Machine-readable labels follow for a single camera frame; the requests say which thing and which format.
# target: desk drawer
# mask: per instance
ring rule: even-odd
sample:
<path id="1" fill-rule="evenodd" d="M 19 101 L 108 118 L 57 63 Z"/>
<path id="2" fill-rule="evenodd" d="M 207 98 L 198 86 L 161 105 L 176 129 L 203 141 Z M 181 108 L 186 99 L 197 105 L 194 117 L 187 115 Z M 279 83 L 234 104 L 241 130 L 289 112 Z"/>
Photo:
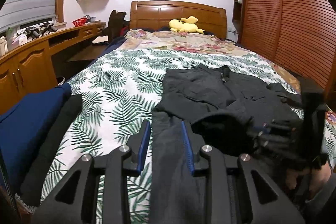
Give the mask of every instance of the desk drawer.
<path id="1" fill-rule="evenodd" d="M 83 39 L 89 38 L 94 36 L 97 33 L 96 28 L 87 28 L 87 29 L 83 29 L 81 31 L 81 37 L 83 37 Z"/>

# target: red basket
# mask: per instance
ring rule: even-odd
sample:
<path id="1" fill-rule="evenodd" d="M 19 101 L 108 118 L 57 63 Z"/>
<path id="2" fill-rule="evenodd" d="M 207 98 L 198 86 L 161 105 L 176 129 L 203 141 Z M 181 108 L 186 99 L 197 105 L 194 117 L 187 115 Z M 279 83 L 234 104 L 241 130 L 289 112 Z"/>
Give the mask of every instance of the red basket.
<path id="1" fill-rule="evenodd" d="M 80 18 L 80 19 L 76 19 L 72 23 L 75 25 L 75 27 L 78 27 L 78 26 L 83 26 L 86 21 L 87 21 L 87 18 L 83 17 L 83 18 Z"/>

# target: navy blue cloth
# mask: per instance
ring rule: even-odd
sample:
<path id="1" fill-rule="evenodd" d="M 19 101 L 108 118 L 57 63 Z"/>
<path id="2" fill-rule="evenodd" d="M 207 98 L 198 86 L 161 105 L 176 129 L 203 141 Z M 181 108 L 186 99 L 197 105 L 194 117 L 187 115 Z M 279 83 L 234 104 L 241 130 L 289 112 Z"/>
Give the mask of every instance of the navy blue cloth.
<path id="1" fill-rule="evenodd" d="M 0 116 L 0 147 L 14 192 L 19 193 L 32 161 L 70 95 L 68 83 L 30 93 Z"/>
<path id="2" fill-rule="evenodd" d="M 102 57 L 104 56 L 105 54 L 108 54 L 110 53 L 111 51 L 114 51 L 116 50 L 117 48 L 119 48 L 127 39 L 122 36 L 122 37 L 117 37 L 115 39 L 112 40 L 112 42 L 108 45 L 108 47 L 98 56 L 99 57 Z"/>

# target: wooden headboard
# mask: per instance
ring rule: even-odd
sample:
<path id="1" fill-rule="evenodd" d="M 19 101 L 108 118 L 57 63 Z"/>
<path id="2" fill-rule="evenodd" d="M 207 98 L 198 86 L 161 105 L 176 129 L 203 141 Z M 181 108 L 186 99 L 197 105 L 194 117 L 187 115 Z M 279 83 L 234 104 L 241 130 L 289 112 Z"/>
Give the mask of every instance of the wooden headboard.
<path id="1" fill-rule="evenodd" d="M 149 0 L 133 1 L 131 5 L 130 29 L 151 28 L 157 30 L 168 26 L 172 19 L 194 16 L 200 29 L 226 38 L 226 11 L 204 4 L 172 1 Z"/>

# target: yellow plush toy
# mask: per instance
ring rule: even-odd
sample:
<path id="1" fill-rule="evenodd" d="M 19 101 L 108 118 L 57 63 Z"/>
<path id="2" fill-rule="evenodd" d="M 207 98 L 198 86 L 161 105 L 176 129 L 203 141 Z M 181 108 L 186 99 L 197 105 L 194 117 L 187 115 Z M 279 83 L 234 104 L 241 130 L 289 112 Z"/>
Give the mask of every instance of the yellow plush toy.
<path id="1" fill-rule="evenodd" d="M 198 21 L 196 17 L 190 16 L 189 18 L 172 19 L 169 22 L 169 28 L 174 32 L 198 32 L 203 34 L 204 30 L 199 29 L 195 24 Z"/>

